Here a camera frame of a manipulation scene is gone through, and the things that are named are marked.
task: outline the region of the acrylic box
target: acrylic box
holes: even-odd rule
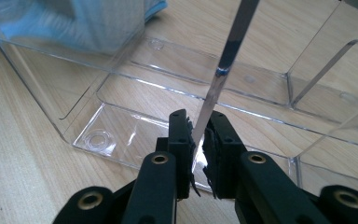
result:
[[[116,17],[89,13],[95,8],[87,1],[54,9],[19,1],[11,19],[0,13],[0,48],[64,141],[139,168],[157,138],[168,135],[173,111],[185,108],[197,122],[219,58],[150,35],[139,1],[98,3]],[[282,10],[286,5],[304,20]],[[131,13],[118,19],[128,8]],[[223,14],[235,14],[219,8],[225,9]],[[71,18],[72,40],[51,34],[61,30],[47,32],[56,27],[43,21],[47,18],[37,29],[26,29],[27,20],[51,10]],[[252,37],[268,32],[258,26],[262,20],[269,24],[266,12],[296,22],[286,27],[284,20],[270,21],[271,30],[281,26],[293,32],[263,35],[257,45]],[[314,27],[303,32],[306,19],[315,19]],[[77,29],[94,35],[79,35]],[[295,43],[300,50],[290,50]],[[249,150],[268,153],[299,187],[317,195],[326,185],[358,189],[358,1],[312,6],[262,1],[243,45],[241,51],[253,49],[249,52],[262,63],[240,57],[215,110],[227,115]],[[271,54],[257,56],[258,48]],[[275,70],[269,63],[278,58],[291,63]],[[201,170],[205,161],[196,160],[198,186],[208,189]]]

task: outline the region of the wooden table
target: wooden table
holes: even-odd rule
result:
[[[298,21],[285,26],[282,21],[288,21],[289,17],[283,14],[274,17],[276,15],[270,13],[271,6],[290,13],[304,5],[289,0],[281,1],[280,5],[262,1],[252,24],[259,32],[247,37],[238,60],[273,71],[287,71],[310,42],[310,34],[317,31],[336,3],[331,0],[328,7],[320,7],[318,4],[322,1],[312,2],[302,4],[306,11],[318,9],[320,18],[298,13]],[[169,7],[146,25],[146,34],[220,55],[238,3],[169,1]],[[305,26],[302,22],[313,22],[313,25]],[[269,37],[277,32],[285,36],[271,41]],[[274,56],[280,54],[292,56],[276,61],[280,57]],[[257,134],[253,135],[254,141],[257,141]],[[280,142],[286,144],[284,132],[271,141],[275,147],[280,147]],[[0,223],[50,223],[80,189],[103,186],[114,191],[136,175],[137,170],[75,150],[62,141],[0,53]],[[191,191],[188,200],[178,203],[178,223],[238,222],[233,201],[214,200],[205,192],[201,196]]]

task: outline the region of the light blue fabric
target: light blue fabric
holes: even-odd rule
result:
[[[114,53],[166,6],[165,0],[143,6],[139,0],[0,0],[0,36]]]

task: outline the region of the metal ring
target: metal ring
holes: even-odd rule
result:
[[[259,164],[264,163],[264,162],[267,161],[265,157],[263,157],[261,155],[258,155],[258,154],[251,154],[251,155],[248,156],[248,159],[251,162],[259,163]]]
[[[168,161],[168,157],[162,154],[156,155],[152,158],[152,162],[155,164],[164,164]]]
[[[91,202],[87,202],[87,199],[90,197],[94,197],[94,200]],[[103,195],[97,191],[91,191],[83,194],[83,196],[77,202],[77,206],[82,210],[90,210],[98,205],[103,201]]]
[[[334,192],[334,197],[340,203],[345,204],[350,208],[358,209],[358,197],[355,194],[341,189]]]

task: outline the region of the light wood surface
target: light wood surface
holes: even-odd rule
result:
[[[172,0],[167,9],[146,25],[145,34],[220,55],[238,3]],[[336,5],[335,0],[261,1],[252,23],[253,32],[242,45],[238,60],[287,72]],[[48,64],[45,65],[33,69],[50,69]],[[73,69],[76,74],[86,73],[81,70],[83,68],[68,69]],[[61,67],[57,66],[56,70],[56,76],[60,76]],[[63,93],[60,91],[67,91],[65,88],[71,86],[71,79],[67,77],[67,82],[60,83],[62,88],[50,94],[61,97]],[[77,82],[84,82],[86,86],[92,80],[90,76],[76,77]],[[127,90],[125,83],[118,85]],[[123,98],[119,99],[125,102],[125,94],[121,96]],[[223,97],[242,104],[237,96]],[[71,109],[67,105],[76,99],[66,99],[68,102],[62,103],[63,112],[58,114],[64,117]],[[224,107],[218,109],[229,113],[230,119],[245,121],[235,127],[242,133],[245,144],[268,148],[275,153],[294,156],[320,136],[270,120],[254,119]],[[103,186],[115,191],[136,175],[135,169],[76,150],[64,142],[0,52],[0,223],[50,223],[77,191],[89,186]],[[233,201],[214,200],[212,195],[204,192],[201,195],[199,198],[192,191],[189,199],[178,203],[178,223],[238,223]]]

